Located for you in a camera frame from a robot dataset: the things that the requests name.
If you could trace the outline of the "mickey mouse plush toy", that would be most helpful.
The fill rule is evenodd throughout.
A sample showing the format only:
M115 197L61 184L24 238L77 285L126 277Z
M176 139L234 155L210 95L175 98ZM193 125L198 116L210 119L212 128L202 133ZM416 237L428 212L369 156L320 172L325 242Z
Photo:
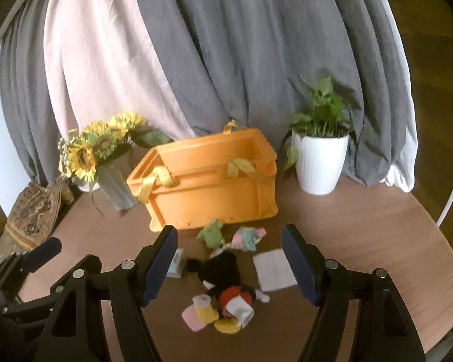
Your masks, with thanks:
M204 262L188 259L185 269L197 274L205 287L203 293L192 297L191 305L182 313L193 332L211 324L220 333L235 334L254 317L254 302L270 302L266 293L242 283L233 252L221 249Z

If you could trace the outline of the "patterned woven cushion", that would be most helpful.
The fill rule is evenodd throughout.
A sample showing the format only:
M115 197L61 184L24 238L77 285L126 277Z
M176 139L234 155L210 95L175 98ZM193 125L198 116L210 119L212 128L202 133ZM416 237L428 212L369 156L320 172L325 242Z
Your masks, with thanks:
M73 201L73 193L64 179L58 179L51 187L31 181L19 194L8 216L0 238L1 257L32 251L48 240L61 207Z

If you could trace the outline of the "light blue tissue pack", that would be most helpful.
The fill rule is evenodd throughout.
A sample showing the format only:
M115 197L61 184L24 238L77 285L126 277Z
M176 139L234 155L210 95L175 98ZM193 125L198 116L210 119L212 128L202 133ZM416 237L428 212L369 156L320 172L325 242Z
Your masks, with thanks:
M166 277L180 279L180 277L183 274L184 266L185 266L184 250L177 249L170 263L170 266L168 267Z

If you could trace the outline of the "sunflower bouquet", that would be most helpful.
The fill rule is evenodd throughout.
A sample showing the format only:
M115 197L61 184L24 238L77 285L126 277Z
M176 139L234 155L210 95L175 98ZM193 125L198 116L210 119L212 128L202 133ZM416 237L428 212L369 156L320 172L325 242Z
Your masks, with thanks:
M58 143L62 176L95 184L101 167L118 159L137 145L153 148L171 138L135 112L125 111L108 121L90 122L82 131L72 129Z

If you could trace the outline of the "green frog plush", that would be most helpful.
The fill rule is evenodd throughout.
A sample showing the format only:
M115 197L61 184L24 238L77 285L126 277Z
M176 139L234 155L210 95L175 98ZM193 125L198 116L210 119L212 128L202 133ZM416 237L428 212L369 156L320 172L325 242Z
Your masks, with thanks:
M208 249L219 249L225 243L222 235L222 222L214 219L205 226L197 235L197 240L203 241Z

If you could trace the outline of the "white folded napkin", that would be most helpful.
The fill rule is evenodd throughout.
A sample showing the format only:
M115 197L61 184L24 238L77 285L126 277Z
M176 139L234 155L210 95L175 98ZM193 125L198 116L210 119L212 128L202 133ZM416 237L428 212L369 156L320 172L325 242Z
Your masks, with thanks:
M274 292L297 285L293 271L282 249L274 249L253 256L260 289Z

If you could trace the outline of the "pastel rolled cloth toy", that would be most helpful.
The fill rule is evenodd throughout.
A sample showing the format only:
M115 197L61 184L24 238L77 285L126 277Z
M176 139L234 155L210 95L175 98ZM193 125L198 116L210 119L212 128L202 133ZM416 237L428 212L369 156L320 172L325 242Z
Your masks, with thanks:
M241 226L233 235L231 242L228 243L228 248L243 252L256 252L257 244L266 234L264 228Z

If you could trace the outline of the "orange plastic crate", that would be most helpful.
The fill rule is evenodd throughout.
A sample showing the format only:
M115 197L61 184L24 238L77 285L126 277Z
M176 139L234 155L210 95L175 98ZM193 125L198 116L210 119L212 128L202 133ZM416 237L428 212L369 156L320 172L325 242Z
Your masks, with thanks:
M221 133L149 150L127 184L152 231L189 230L276 216L276 172L276 152L262 132L229 122Z

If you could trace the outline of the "white plant pot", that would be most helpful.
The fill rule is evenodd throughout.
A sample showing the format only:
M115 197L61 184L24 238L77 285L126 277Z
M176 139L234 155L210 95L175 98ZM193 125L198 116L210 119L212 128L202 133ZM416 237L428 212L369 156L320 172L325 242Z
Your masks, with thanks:
M310 195L329 195L342 173L349 137L310 137L294 133L298 151L295 171L300 188Z

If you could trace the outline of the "pale pink curtain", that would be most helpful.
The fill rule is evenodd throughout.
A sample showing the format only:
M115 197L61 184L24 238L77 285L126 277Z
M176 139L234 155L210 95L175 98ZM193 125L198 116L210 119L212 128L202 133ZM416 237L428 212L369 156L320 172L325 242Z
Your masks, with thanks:
M193 138L137 0L49 0L43 36L46 82L59 132L124 111L174 140Z

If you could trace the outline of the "green pothos plant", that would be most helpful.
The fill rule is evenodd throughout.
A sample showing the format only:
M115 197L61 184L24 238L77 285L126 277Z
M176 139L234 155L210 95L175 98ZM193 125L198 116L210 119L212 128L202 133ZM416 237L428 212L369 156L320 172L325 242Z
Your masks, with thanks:
M353 137L356 132L353 110L335 92L331 76L321 78L317 85L312 85L302 75L299 75L299 79L310 93L311 108L291 114L285 125L288 133L284 140L293 134L321 139Z

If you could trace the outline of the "grey curtain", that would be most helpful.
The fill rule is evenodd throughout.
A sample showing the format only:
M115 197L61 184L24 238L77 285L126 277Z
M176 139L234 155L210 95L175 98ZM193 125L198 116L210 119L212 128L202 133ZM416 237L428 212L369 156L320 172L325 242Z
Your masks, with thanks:
M46 82L49 0L15 0L0 28L1 101L32 180L59 175L61 137ZM154 50L195 136L236 120L280 150L293 112L331 76L355 134L343 172L365 186L415 183L416 120L403 44L387 0L137 0Z

